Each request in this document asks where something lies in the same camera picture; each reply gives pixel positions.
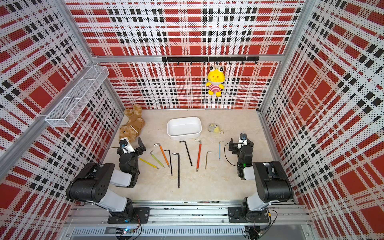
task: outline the stuffed animal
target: stuffed animal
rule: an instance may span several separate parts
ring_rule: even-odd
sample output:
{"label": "stuffed animal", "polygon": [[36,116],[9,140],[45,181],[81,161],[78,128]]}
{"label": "stuffed animal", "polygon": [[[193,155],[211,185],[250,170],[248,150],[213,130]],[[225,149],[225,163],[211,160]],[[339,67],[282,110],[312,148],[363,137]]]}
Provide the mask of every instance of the stuffed animal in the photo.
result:
{"label": "stuffed animal", "polygon": [[224,76],[224,67],[219,66],[218,69],[215,69],[213,66],[209,67],[208,82],[206,84],[209,87],[208,94],[213,95],[216,93],[217,97],[221,96],[221,90],[224,89],[223,82],[225,80]]}
{"label": "stuffed animal", "polygon": [[210,132],[214,132],[214,133],[224,134],[224,131],[223,131],[223,130],[220,130],[220,128],[218,127],[218,125],[216,125],[216,124],[214,124],[214,123],[209,124],[208,131],[210,131]]}
{"label": "stuffed animal", "polygon": [[124,115],[129,117],[128,122],[120,127],[119,139],[128,138],[129,142],[134,142],[136,137],[140,135],[141,129],[145,125],[144,119],[141,118],[142,108],[138,104],[133,105],[133,109],[125,109]]}

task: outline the perforated panel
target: perforated panel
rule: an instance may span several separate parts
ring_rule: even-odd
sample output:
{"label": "perforated panel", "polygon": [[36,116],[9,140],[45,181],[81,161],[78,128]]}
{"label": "perforated panel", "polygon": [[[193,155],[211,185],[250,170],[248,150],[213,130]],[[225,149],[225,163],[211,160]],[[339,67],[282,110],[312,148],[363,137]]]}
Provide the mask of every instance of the perforated panel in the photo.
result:
{"label": "perforated panel", "polygon": [[47,127],[36,138],[0,182],[1,239],[57,237],[75,204],[68,184],[100,160],[121,117],[102,85],[71,128]]}
{"label": "perforated panel", "polygon": [[321,238],[384,238],[384,1],[318,1],[266,113]]}
{"label": "perforated panel", "polygon": [[87,65],[52,1],[0,3],[0,155]]}
{"label": "perforated panel", "polygon": [[206,77],[215,63],[105,63],[109,80],[124,105],[152,108],[257,109],[278,62],[218,63],[224,66],[220,97],[208,94]]}
{"label": "perforated panel", "polygon": [[301,1],[65,0],[97,56],[282,54]]}
{"label": "perforated panel", "polygon": [[[72,237],[93,236],[105,237],[116,236],[111,234],[110,227],[75,227]],[[138,236],[244,236],[244,226],[144,226],[135,233],[122,235],[123,237]]]}

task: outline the orange hex key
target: orange hex key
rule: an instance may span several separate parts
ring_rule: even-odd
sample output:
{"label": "orange hex key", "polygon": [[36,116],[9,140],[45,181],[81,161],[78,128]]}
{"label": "orange hex key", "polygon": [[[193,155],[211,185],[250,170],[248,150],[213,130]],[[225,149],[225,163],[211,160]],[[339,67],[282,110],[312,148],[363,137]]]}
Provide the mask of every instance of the orange hex key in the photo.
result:
{"label": "orange hex key", "polygon": [[201,151],[201,141],[198,139],[195,139],[196,142],[200,142],[199,145],[199,155],[197,156],[197,165],[196,165],[196,172],[199,171],[199,163],[200,163],[200,151]]}
{"label": "orange hex key", "polygon": [[163,150],[163,148],[161,147],[160,143],[156,143],[156,144],[154,144],[153,146],[157,146],[157,145],[159,145],[160,150],[161,150],[161,152],[163,153],[164,159],[166,160],[166,163],[167,163],[167,165],[168,165],[168,168],[170,168],[169,163],[168,163],[168,160],[167,160],[167,157],[166,157],[166,154],[164,153],[164,150]]}

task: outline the yellow hex key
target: yellow hex key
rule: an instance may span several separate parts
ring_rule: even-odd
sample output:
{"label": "yellow hex key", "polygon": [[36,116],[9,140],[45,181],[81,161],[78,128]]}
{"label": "yellow hex key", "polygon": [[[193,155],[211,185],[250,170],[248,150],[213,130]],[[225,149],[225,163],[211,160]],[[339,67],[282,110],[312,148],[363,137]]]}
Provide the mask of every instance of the yellow hex key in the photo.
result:
{"label": "yellow hex key", "polygon": [[141,159],[141,158],[139,158],[139,159],[140,159],[141,161],[145,162],[146,164],[151,165],[151,166],[154,167],[154,168],[160,169],[160,168],[156,167],[155,165],[150,164],[149,162],[147,162],[147,161],[145,161],[145,160],[143,160],[143,159]]}
{"label": "yellow hex key", "polygon": [[157,161],[163,168],[165,168],[164,165],[163,165],[163,164],[162,164],[162,163],[155,157],[155,155],[152,154],[153,151],[154,151],[154,150],[151,151],[151,156],[152,156],[152,157],[153,157],[153,158],[154,158],[154,159],[155,159],[155,160],[156,160],[156,161]]}

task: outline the yellow frog plush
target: yellow frog plush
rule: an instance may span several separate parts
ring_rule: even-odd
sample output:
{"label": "yellow frog plush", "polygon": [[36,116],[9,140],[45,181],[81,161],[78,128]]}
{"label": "yellow frog plush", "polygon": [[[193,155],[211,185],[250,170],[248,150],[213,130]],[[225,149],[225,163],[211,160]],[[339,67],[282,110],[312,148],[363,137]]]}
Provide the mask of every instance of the yellow frog plush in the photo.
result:
{"label": "yellow frog plush", "polygon": [[223,82],[225,80],[224,67],[219,66],[215,69],[213,66],[209,67],[208,82],[206,84],[209,87],[208,94],[213,95],[216,93],[217,97],[221,96],[221,90],[224,89]]}

